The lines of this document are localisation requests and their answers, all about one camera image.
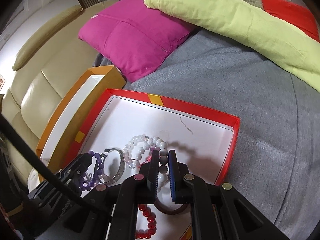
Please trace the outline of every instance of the magenta cushion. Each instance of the magenta cushion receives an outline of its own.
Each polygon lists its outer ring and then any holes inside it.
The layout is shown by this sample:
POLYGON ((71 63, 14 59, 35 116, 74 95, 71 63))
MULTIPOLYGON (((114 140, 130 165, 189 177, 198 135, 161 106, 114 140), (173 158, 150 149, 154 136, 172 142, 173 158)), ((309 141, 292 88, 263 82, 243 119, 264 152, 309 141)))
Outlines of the magenta cushion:
POLYGON ((121 0, 91 18, 79 38, 134 82, 155 71, 194 28, 147 8, 143 0, 121 0))

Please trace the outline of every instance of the metal screw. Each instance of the metal screw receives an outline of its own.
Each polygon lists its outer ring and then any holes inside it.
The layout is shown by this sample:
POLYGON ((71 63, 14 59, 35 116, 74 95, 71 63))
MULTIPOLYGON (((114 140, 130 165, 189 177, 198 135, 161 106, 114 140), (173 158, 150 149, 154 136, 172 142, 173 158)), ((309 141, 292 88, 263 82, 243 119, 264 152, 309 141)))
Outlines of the metal screw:
POLYGON ((105 184, 99 184, 96 186, 97 191, 104 191, 106 189, 107 189, 107 185, 105 185, 105 184))
POLYGON ((136 175, 134 176, 134 179, 135 179, 135 180, 142 180, 142 179, 144 179, 144 176, 143 176, 143 174, 138 173, 138 174, 136 174, 136 175))
POLYGON ((184 175, 184 178, 186 180, 193 180, 195 178, 195 176, 193 176, 192 174, 186 174, 186 175, 184 175))
POLYGON ((232 189, 232 185, 230 183, 228 183, 228 182, 225 182, 225 183, 222 184, 222 188, 224 190, 231 190, 232 189))

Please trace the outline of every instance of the gray bed sheet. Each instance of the gray bed sheet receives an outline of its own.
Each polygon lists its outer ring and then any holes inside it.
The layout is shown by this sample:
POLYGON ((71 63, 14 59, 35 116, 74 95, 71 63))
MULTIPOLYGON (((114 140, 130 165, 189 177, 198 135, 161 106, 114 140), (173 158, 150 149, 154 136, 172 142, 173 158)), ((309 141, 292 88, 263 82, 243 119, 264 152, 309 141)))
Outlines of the gray bed sheet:
POLYGON ((201 30, 125 89, 241 119, 226 178, 290 239, 320 220, 320 93, 238 42, 201 30))

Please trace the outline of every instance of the wall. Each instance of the wall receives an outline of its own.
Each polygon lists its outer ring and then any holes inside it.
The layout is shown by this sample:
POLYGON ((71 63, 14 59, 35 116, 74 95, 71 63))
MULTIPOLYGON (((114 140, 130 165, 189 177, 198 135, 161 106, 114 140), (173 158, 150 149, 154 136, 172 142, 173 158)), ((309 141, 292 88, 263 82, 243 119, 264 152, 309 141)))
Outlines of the wall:
POLYGON ((15 72, 12 70, 12 66, 23 44, 45 22, 65 9, 78 4, 78 0, 54 0, 36 11, 14 32, 0 50, 0 74, 5 79, 4 86, 0 90, 1 94, 6 93, 13 81, 15 72))

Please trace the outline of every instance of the red beaded bracelet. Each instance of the red beaded bracelet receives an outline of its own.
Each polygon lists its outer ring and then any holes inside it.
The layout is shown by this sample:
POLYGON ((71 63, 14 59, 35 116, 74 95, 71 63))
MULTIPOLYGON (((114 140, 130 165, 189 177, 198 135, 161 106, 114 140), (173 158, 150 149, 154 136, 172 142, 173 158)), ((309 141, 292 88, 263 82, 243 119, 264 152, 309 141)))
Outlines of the red beaded bracelet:
POLYGON ((148 231, 146 233, 139 233, 136 231, 136 239, 149 239, 156 233, 156 217, 151 213, 150 209, 147 208, 146 204, 138 204, 138 208, 142 211, 142 215, 148 220, 148 231))

